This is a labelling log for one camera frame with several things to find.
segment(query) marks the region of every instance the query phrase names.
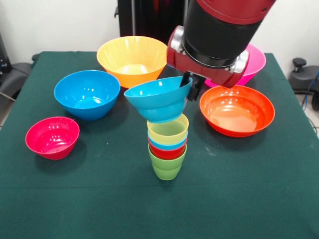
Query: white wall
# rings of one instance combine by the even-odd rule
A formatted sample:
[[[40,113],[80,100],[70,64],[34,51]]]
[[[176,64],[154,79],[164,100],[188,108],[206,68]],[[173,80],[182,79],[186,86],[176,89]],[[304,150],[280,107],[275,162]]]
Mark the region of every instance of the white wall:
[[[0,0],[0,31],[11,61],[43,50],[96,51],[119,36],[116,0]],[[301,56],[319,64],[319,0],[277,0],[252,43],[273,52],[286,75]]]
[[[116,0],[0,0],[0,32],[12,63],[35,53],[97,51],[120,36]]]
[[[286,76],[295,57],[319,65],[319,0],[277,0],[252,43],[273,52]]]

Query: bowl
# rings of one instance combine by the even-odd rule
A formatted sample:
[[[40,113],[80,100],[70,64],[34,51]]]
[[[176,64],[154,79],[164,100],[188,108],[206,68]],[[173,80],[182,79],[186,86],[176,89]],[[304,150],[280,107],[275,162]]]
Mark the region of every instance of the bowl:
[[[125,98],[151,123],[172,121],[181,116],[191,88],[179,87],[182,76],[163,78],[132,87],[124,92]]]
[[[156,143],[172,145],[184,140],[189,126],[188,118],[181,114],[180,117],[165,123],[147,122],[148,134]]]
[[[65,158],[80,134],[79,125],[67,117],[51,117],[37,122],[25,136],[26,146],[51,160]]]
[[[157,79],[166,65],[167,46],[146,36],[125,36],[108,41],[97,52],[103,68],[117,77],[122,87]]]
[[[249,52],[249,59],[244,75],[237,82],[237,85],[240,86],[246,85],[258,72],[264,68],[267,61],[265,54],[253,44],[248,44],[246,50]],[[210,87],[217,86],[217,84],[212,83],[210,79],[206,79],[205,84]]]
[[[176,159],[180,157],[184,153],[186,142],[182,147],[174,149],[174,150],[162,150],[162,149],[156,148],[151,143],[149,145],[150,145],[150,150],[155,157],[164,159],[164,160],[172,160],[172,159]]]
[[[187,142],[187,136],[181,142],[176,143],[176,144],[171,144],[171,145],[164,145],[164,144],[156,143],[155,141],[153,141],[150,138],[150,136],[148,136],[148,141],[150,144],[152,144],[154,147],[156,147],[158,149],[170,151],[170,150],[175,150],[175,149],[183,147]]]
[[[97,120],[113,107],[120,83],[104,71],[79,71],[64,77],[54,89],[56,100],[82,120]]]
[[[163,160],[154,156],[150,150],[149,146],[149,155],[152,161],[152,166],[156,176],[161,180],[172,180],[174,179],[183,164],[185,155],[187,152],[187,145],[185,146],[184,153],[178,157],[177,159],[173,160]]]
[[[200,99],[200,110],[218,132],[231,137],[247,137],[268,127],[275,108],[262,93],[245,86],[217,86]]]

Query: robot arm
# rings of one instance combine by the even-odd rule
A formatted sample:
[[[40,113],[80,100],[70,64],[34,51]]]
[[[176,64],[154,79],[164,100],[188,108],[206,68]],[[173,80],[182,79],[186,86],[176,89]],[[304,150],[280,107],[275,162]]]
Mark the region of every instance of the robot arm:
[[[205,78],[233,87],[244,74],[251,38],[276,0],[191,0],[184,27],[177,26],[167,48],[168,65],[198,81],[188,96],[198,97]]]

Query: green cup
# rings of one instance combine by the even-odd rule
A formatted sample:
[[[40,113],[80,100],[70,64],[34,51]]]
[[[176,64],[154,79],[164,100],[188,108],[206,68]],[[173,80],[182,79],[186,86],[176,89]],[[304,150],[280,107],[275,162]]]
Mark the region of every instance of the green cup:
[[[181,168],[181,165],[184,161],[185,155],[187,151],[187,145],[185,147],[185,151],[182,156],[180,156],[177,159],[172,160],[164,160],[155,157],[151,150],[149,145],[149,154],[152,161],[153,169],[155,171],[156,176],[161,180],[172,180],[174,179]]]

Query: blue bowl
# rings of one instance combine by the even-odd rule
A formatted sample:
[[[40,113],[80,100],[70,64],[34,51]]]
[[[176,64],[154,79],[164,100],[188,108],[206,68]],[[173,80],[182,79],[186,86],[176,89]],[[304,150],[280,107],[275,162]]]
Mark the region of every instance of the blue bowl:
[[[183,139],[183,141],[181,141],[179,143],[176,143],[176,144],[171,144],[171,145],[164,145],[164,144],[156,143],[155,141],[152,140],[152,138],[150,137],[149,133],[148,133],[148,136],[149,136],[150,143],[153,146],[155,146],[156,148],[159,148],[161,150],[170,151],[170,150],[178,149],[178,148],[182,147],[185,144],[185,142],[187,141],[188,132],[187,132],[186,137]]]
[[[179,87],[182,76],[163,78],[132,87],[125,98],[151,123],[163,123],[178,118],[183,112],[192,79]]]
[[[120,82],[104,71],[79,71],[64,77],[54,88],[56,100],[82,120],[97,120],[112,108]]]

